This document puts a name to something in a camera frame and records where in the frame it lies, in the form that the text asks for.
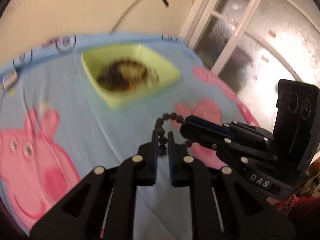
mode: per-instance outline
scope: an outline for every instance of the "white electronic device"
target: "white electronic device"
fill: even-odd
[[[12,85],[14,85],[17,80],[18,80],[18,74],[15,69],[5,74],[2,78],[4,91],[12,87]]]

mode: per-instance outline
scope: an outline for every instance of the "silver screw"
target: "silver screw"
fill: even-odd
[[[224,141],[225,141],[226,143],[231,143],[231,140],[230,140],[229,138],[225,138]]]
[[[104,167],[102,167],[102,166],[97,166],[97,167],[94,168],[93,172],[94,172],[95,174],[97,174],[97,175],[100,175],[100,174],[104,173]]]
[[[229,166],[224,166],[222,169],[221,169],[221,172],[225,175],[229,175],[231,174],[232,172],[232,169],[229,167]]]
[[[241,157],[241,161],[244,163],[244,164],[247,164],[249,162],[249,160],[246,158],[246,157]]]
[[[143,160],[143,157],[139,154],[135,155],[135,156],[132,156],[132,161],[135,162],[135,163],[139,163]]]
[[[183,161],[185,163],[192,163],[194,160],[195,160],[194,157],[192,157],[191,155],[186,155],[183,157]]]

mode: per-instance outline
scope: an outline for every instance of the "green bowl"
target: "green bowl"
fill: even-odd
[[[117,109],[134,99],[158,92],[177,82],[180,78],[180,71],[176,66],[142,44],[117,44],[84,51],[81,54],[81,60],[90,83],[112,109]],[[97,77],[102,70],[121,60],[137,61],[155,71],[158,75],[158,83],[155,86],[145,86],[128,91],[110,91],[100,86]]]

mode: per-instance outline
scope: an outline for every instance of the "bead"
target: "bead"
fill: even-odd
[[[162,118],[163,118],[163,120],[168,121],[170,119],[170,115],[169,114],[163,114]]]
[[[157,121],[156,121],[157,124],[160,124],[160,125],[163,125],[164,124],[164,121],[162,118],[158,118]]]
[[[177,123],[182,123],[183,122],[183,117],[181,115],[178,115],[176,118]]]
[[[162,128],[162,125],[160,125],[159,123],[156,123],[155,130],[158,130],[159,128]]]
[[[165,137],[165,136],[161,136],[158,140],[158,142],[161,144],[161,145],[165,145],[167,143],[168,139]]]
[[[170,114],[170,119],[171,120],[176,120],[176,118],[177,118],[177,114],[176,113],[171,113]]]
[[[158,156],[161,157],[167,153],[167,147],[165,145],[160,145],[158,147]]]
[[[184,142],[184,145],[185,145],[185,147],[190,148],[190,147],[192,146],[192,141],[186,140],[186,141]]]
[[[157,129],[157,132],[158,132],[158,135],[159,135],[159,136],[164,136],[165,131],[164,131],[163,128],[158,128],[158,129]]]

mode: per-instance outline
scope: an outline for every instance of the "camera lens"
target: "camera lens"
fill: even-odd
[[[308,119],[311,114],[311,104],[309,100],[304,100],[301,106],[301,115],[303,119]]]
[[[279,101],[281,104],[285,101],[285,93],[283,90],[279,91]]]
[[[295,112],[298,107],[298,97],[294,93],[290,93],[289,99],[288,99],[288,109],[290,112]]]

